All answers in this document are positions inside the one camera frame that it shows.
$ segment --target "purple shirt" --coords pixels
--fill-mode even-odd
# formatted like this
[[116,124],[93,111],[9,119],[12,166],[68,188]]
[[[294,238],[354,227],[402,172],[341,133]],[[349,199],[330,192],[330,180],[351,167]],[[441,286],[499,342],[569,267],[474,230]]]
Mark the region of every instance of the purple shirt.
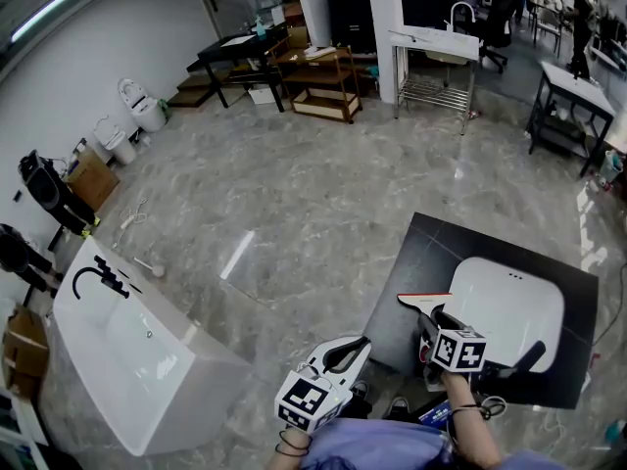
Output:
[[[438,455],[451,461],[447,436],[432,428],[383,419],[336,418],[315,432],[310,453],[301,468],[333,457],[349,461],[356,470],[419,470]],[[539,454],[521,451],[507,458],[499,470],[563,470]]]

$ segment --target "white pillar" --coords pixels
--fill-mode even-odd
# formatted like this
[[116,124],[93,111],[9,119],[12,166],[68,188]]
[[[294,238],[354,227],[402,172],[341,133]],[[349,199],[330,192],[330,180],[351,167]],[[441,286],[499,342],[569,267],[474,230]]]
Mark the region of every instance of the white pillar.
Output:
[[301,5],[312,45],[316,47],[331,45],[331,24],[326,0],[301,0]]
[[394,103],[394,71],[389,29],[403,26],[403,4],[401,0],[370,0],[376,52],[379,59],[379,91],[381,100]]

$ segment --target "trash bin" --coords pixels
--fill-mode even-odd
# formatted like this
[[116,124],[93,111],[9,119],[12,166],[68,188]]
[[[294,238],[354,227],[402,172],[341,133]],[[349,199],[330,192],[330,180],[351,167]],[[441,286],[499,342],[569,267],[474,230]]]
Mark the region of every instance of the trash bin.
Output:
[[618,159],[616,152],[609,150],[605,152],[605,158],[603,159],[603,165],[599,171],[599,177],[601,186],[611,184],[611,182],[618,177],[623,171],[623,163]]

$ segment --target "white toilet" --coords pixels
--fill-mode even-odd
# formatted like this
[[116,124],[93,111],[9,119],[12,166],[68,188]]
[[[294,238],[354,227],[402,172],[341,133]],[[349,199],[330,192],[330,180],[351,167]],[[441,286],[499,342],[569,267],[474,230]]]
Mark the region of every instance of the white toilet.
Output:
[[128,141],[126,133],[110,121],[108,115],[96,122],[93,133],[98,142],[105,150],[113,153],[120,164],[130,164],[137,157],[137,152]]
[[156,132],[166,125],[166,114],[159,101],[149,98],[141,85],[123,78],[118,82],[118,92],[137,125],[146,132]]

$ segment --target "sneaker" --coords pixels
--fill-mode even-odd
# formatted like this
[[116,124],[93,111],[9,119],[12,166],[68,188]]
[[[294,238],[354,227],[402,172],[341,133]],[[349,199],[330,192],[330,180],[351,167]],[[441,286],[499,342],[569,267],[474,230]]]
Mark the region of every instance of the sneaker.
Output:
[[405,397],[394,397],[383,418],[389,418],[397,413],[410,413],[410,402]]
[[363,400],[365,400],[369,390],[370,387],[365,381],[358,381],[355,385],[353,385],[353,388],[351,388],[351,392]]

